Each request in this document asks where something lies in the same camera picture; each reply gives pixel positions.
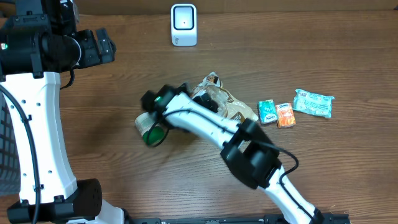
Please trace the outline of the white bottle with green cap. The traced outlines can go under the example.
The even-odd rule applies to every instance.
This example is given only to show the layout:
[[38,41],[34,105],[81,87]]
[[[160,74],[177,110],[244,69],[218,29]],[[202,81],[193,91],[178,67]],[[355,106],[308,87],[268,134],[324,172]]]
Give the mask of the white bottle with green cap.
[[142,139],[147,145],[155,145],[165,137],[165,129],[158,124],[152,129],[155,121],[148,112],[140,114],[134,121]]

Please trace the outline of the small teal white packet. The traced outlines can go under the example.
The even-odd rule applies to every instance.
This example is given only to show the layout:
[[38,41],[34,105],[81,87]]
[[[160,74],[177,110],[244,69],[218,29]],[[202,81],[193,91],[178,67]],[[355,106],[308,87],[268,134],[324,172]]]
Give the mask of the small teal white packet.
[[257,107],[261,124],[273,123],[278,120],[273,99],[259,101]]

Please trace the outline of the teal tissue pack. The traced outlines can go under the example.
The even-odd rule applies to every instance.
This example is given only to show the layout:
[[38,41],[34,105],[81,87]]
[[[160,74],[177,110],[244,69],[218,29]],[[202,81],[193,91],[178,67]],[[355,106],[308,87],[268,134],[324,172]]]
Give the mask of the teal tissue pack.
[[334,96],[311,93],[303,89],[296,89],[295,92],[293,110],[313,116],[331,118]]

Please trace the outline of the clear plastic pouch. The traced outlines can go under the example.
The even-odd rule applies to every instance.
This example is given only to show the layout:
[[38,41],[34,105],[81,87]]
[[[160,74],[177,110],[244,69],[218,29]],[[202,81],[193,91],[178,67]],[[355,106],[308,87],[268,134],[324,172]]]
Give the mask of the clear plastic pouch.
[[227,89],[215,72],[207,75],[191,93],[191,98],[207,93],[218,109],[216,112],[225,118],[243,122],[246,118],[257,121],[259,118],[244,102],[236,99]]

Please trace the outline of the orange Kleenex tissue pack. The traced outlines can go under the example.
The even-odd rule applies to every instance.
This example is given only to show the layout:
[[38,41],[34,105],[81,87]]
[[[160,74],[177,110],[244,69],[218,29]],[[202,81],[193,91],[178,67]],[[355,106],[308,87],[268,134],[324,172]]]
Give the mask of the orange Kleenex tissue pack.
[[278,128],[288,128],[296,124],[291,103],[282,103],[275,106],[278,120]]

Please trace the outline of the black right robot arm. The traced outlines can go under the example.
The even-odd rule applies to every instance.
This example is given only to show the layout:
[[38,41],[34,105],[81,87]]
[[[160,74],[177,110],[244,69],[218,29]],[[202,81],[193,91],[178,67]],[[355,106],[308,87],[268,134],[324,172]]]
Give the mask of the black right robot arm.
[[286,222],[323,223],[322,212],[306,201],[288,178],[298,165],[285,170],[279,159],[281,153],[292,159],[295,156],[273,144],[255,121],[239,122],[218,115],[191,99],[185,85],[164,85],[157,93],[149,90],[141,105],[156,124],[195,134],[218,147],[235,178],[251,189],[261,189]]

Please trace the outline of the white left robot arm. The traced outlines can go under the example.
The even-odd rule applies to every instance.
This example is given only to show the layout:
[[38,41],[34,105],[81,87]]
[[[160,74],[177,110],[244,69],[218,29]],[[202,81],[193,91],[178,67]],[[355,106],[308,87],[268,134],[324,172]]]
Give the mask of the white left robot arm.
[[18,0],[1,27],[1,93],[9,108],[19,156],[19,201],[11,223],[128,223],[102,196],[97,179],[77,180],[65,149],[60,75],[113,62],[105,29],[77,30],[73,1]]

